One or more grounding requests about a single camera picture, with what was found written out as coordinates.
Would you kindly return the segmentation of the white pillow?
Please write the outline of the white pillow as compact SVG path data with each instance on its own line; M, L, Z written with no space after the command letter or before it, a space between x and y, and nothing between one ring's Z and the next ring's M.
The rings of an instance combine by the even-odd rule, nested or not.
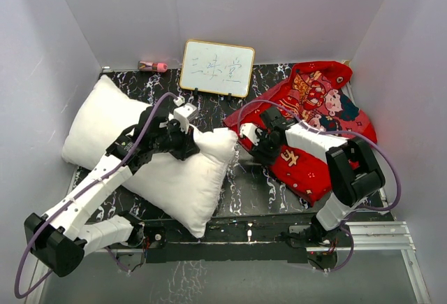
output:
M136 124L146 103L130 99L102 75L79 109L61 151L64 161L92 170L106 148ZM193 137L200 152L184 161L155 154L123 185L202 238L217 208L228 165L235 156L237 135L228 128Z

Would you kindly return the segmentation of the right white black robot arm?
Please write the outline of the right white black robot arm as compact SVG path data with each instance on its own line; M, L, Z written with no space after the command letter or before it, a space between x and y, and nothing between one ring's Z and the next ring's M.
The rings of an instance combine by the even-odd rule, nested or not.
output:
M342 222L386 182L369 143L360 136L326 135L295 118L285 118L273 107L261 113L261 120L263 129L244 123L240 136L250 140L250 154L263 165L273 165L285 145L304 150L327 164L331 192L325 205L312 217L308 228L285 236L329 245Z

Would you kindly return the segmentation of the red patterned pillowcase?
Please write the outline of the red patterned pillowcase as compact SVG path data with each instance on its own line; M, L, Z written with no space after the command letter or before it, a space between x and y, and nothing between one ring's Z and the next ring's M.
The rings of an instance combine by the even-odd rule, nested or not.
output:
M263 126L260 114L271 102L281 105L286 118L297 114L321 131L354 131L377 141L368 116L343 93L353 71L348 62L307 61L297 64L255 66L249 98L254 104L236 110L223 125L236 131L238 124ZM330 191L327 165L301 149L283 146L272 174L306 204L313 205Z

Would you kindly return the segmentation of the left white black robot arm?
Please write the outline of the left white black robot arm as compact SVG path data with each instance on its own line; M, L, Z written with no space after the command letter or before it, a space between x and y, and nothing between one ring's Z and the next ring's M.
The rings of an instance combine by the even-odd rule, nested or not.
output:
M90 174L44 215L29 215L24 222L31 253L56 275L72 273L83 258L98 249L123 243L141 245L144 224L123 212L88 225L87 220L118 186L148 164L154 154L168 153L184 161L199 152L191 121L197 107L190 103L168 114L147 108L137 124L125 128L109 145Z

